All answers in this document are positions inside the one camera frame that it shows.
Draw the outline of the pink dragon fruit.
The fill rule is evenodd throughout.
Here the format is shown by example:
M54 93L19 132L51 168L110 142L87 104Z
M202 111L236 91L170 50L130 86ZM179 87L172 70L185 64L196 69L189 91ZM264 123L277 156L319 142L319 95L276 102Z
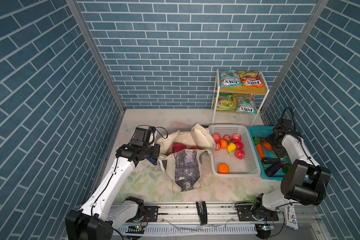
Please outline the pink dragon fruit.
M180 152L182 150L187 149L187 146L185 144L182 143L174 143L172 146L172 153L177 153Z

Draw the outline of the cream canvas tote bag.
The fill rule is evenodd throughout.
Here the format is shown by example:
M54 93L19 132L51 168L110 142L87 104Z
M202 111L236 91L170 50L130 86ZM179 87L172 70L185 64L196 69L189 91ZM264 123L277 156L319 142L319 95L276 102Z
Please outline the cream canvas tote bag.
M173 193L201 188L202 155L210 156L216 147L208 129L195 124L188 132L177 131L156 143L160 145L158 166L172 181ZM185 144L187 149L172 153L174 143ZM191 146L197 146L198 150L189 150Z

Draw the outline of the orange Fox's candy bag top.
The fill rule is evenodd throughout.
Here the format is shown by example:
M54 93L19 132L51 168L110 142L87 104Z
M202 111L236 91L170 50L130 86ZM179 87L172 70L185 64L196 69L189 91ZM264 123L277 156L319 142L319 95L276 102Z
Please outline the orange Fox's candy bag top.
M264 88L266 85L258 71L238 71L242 84L249 88Z

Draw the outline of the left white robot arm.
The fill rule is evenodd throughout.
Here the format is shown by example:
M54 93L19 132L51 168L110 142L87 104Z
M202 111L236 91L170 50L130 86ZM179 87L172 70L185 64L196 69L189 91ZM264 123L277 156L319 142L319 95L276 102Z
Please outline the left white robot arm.
M160 145L156 143L158 134L156 127L137 126L130 141L117 149L114 162L98 188L79 210L71 210L66 216L69 240L110 240L125 222L142 217L142 199L128 197L113 212L111 206L139 162L147 159L152 164L157 163L160 153Z

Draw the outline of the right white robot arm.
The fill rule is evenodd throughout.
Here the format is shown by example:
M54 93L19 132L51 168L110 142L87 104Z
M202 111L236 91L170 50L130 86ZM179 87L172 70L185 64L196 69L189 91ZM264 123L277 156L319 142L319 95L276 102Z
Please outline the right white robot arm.
M331 172L314 160L300 136L286 134L282 141L292 166L283 177L279 190L260 194L252 206L247 202L235 204L239 220L277 220L277 213L293 205L319 205L327 195Z

